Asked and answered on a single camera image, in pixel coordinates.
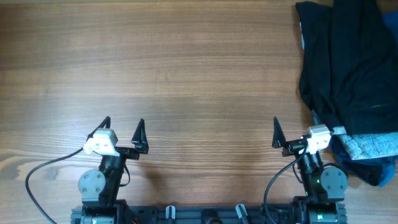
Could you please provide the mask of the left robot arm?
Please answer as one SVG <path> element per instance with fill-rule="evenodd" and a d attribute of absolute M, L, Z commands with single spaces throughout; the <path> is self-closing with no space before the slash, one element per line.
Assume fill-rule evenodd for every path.
<path fill-rule="evenodd" d="M 129 208 L 125 200 L 118 200 L 118 192 L 126 184 L 121 183 L 122 176 L 128 171 L 126 161 L 139 160 L 141 154 L 149 152 L 145 121 L 140 119 L 131 139 L 134 147 L 117 146 L 118 138 L 110 128 L 108 116 L 91 134 L 83 150 L 87 154 L 99 154 L 102 159 L 97 169 L 83 173 L 78 181 L 81 193 L 81 210 L 72 211 L 71 222 L 79 224 L 95 223 L 139 223 L 137 215 Z"/>

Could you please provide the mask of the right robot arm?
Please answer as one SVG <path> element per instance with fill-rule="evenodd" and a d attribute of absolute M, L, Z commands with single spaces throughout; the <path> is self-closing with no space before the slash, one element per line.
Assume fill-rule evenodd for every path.
<path fill-rule="evenodd" d="M 264 211 L 272 223 L 346 223 L 342 201 L 348 186 L 348 173 L 335 163 L 323 163 L 320 151 L 329 146 L 331 131 L 324 124 L 308 128 L 307 134 L 288 141 L 279 120 L 273 120 L 272 147 L 281 148 L 284 157 L 294 161 L 278 171 L 264 193 Z M 267 203 L 267 195 L 274 181 L 287 169 L 293 168 L 303 185 L 304 196 L 295 196 L 286 208 Z"/>

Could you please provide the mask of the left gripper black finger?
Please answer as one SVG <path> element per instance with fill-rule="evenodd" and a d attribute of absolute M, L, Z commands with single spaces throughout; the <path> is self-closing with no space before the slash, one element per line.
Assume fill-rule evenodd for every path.
<path fill-rule="evenodd" d="M 87 136 L 87 140 L 89 138 L 92 138 L 94 133 L 99 129 L 99 128 L 106 128 L 109 129 L 111 126 L 111 118 L 109 116 L 105 117 L 105 119 Z"/>
<path fill-rule="evenodd" d="M 146 136 L 145 129 L 145 121 L 144 119 L 140 119 L 136 130 L 133 134 L 131 142 L 134 145 L 135 150 L 140 154 L 148 154 L 149 152 L 149 143 Z"/>

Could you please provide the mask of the black shorts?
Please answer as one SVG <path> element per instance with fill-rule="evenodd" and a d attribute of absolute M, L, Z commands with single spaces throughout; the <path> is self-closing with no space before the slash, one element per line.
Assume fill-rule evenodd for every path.
<path fill-rule="evenodd" d="M 397 131 L 397 42 L 376 1 L 295 5 L 304 44 L 300 95 L 330 129 Z"/>

